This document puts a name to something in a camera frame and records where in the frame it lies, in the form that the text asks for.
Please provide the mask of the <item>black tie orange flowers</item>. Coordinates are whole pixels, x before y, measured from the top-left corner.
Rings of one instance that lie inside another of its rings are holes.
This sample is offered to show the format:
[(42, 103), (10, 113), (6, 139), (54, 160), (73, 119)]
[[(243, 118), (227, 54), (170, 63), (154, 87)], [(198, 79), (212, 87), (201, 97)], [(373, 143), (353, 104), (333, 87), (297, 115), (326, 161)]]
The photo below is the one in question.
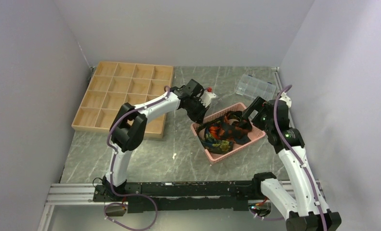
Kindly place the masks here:
[(205, 130), (226, 130), (236, 139), (235, 144), (244, 145), (251, 141), (248, 134), (252, 131), (252, 124), (249, 120), (242, 118), (242, 111), (228, 111), (224, 115), (201, 124), (196, 133), (202, 141)]

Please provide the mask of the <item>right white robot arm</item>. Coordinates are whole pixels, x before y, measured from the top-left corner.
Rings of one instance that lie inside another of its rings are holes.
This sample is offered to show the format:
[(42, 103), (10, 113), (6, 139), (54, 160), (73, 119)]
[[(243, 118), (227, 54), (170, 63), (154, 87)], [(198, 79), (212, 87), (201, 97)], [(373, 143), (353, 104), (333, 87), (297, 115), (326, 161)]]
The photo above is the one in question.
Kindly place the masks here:
[(264, 130), (269, 143), (281, 159), (294, 196), (271, 172), (257, 173), (252, 179), (254, 198), (267, 198), (282, 214), (288, 231), (335, 231), (342, 223), (321, 194), (306, 157), (303, 138), (290, 126), (289, 105), (280, 99), (266, 101), (257, 97), (243, 112), (243, 118), (256, 112), (251, 123)]

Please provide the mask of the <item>aluminium frame rail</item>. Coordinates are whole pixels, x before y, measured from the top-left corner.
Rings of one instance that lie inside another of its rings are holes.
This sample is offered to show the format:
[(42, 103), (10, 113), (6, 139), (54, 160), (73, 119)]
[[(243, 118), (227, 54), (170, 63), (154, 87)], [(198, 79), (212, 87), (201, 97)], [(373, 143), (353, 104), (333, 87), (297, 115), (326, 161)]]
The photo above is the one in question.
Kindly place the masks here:
[[(281, 186), (294, 196), (289, 180), (279, 181)], [(50, 205), (94, 205), (105, 204), (93, 201), (95, 186), (98, 184), (53, 184), (49, 190), (46, 202)]]

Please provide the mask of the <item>pink perforated plastic basket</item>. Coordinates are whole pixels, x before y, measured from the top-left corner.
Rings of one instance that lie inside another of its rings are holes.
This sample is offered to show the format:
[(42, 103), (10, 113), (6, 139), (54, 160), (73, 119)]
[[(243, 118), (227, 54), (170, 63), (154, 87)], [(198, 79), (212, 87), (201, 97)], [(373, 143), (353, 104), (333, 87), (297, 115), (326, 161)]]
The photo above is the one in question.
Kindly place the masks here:
[[(246, 108), (247, 107), (243, 103), (235, 103), (235, 104), (233, 104), (233, 105), (231, 105), (225, 109), (222, 109), (222, 110), (204, 118), (204, 120), (201, 124), (212, 121), (212, 120), (214, 120), (220, 116), (223, 116), (228, 111), (244, 111)], [(220, 161), (224, 160), (225, 158), (228, 158), (231, 155), (251, 146), (252, 144), (257, 142), (258, 140), (265, 137), (265, 132), (261, 129), (258, 129), (257, 127), (255, 127), (252, 124), (252, 131), (248, 134), (248, 137), (251, 139), (251, 141), (249, 143), (244, 144), (244, 145), (234, 144), (233, 150), (227, 154), (214, 154), (214, 153), (210, 153), (207, 149), (205, 149), (203, 147), (202, 142), (200, 141), (200, 139), (196, 133), (196, 129), (201, 124), (193, 123), (190, 128), (191, 128), (191, 131), (193, 132), (194, 136), (197, 139), (197, 143), (199, 144), (199, 146), (201, 147), (202, 151), (205, 153), (207, 159), (209, 160), (209, 162), (211, 164), (215, 164), (217, 162), (220, 162)]]

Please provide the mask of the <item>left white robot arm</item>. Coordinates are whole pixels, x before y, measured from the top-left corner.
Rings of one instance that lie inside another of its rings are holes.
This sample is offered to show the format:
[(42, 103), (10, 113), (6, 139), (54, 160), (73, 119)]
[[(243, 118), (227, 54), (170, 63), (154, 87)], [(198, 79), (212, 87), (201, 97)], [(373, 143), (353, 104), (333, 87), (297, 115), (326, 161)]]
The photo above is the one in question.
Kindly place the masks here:
[(217, 95), (194, 79), (181, 87), (164, 86), (156, 98), (132, 105), (123, 104), (115, 117), (106, 140), (112, 149), (109, 170), (103, 177), (105, 195), (110, 201), (120, 201), (126, 191), (127, 169), (133, 151), (144, 140), (146, 126), (156, 118), (176, 110), (186, 110), (194, 123), (202, 123)]

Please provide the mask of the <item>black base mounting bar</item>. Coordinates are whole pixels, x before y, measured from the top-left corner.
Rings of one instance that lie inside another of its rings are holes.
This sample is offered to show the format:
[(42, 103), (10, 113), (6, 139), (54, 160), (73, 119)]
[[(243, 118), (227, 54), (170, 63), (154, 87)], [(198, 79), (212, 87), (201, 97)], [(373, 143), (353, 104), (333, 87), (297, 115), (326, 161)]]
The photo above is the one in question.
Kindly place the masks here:
[(249, 207), (268, 202), (253, 180), (193, 182), (128, 182), (113, 194), (109, 184), (95, 186), (93, 201), (123, 202), (128, 213), (147, 211), (182, 211), (232, 209), (248, 211)]

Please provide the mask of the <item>clear plastic organizer box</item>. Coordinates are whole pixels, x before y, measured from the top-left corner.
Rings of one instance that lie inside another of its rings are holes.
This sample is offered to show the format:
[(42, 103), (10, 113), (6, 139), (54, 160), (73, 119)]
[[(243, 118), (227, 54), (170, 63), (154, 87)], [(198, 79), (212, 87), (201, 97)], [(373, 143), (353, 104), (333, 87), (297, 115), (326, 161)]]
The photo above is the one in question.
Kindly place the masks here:
[(269, 101), (273, 99), (276, 91), (276, 85), (260, 80), (251, 75), (243, 74), (236, 86), (235, 93), (252, 99), (261, 97)]

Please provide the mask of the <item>wooden compartment tray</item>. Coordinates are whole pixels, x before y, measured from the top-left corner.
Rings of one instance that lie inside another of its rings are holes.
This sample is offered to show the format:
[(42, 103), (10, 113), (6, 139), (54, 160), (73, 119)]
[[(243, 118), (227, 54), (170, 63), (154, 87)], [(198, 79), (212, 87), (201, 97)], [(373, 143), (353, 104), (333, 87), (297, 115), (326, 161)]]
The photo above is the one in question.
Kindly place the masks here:
[(100, 61), (81, 101), (72, 128), (107, 134), (124, 103), (142, 104), (171, 86), (173, 66)]

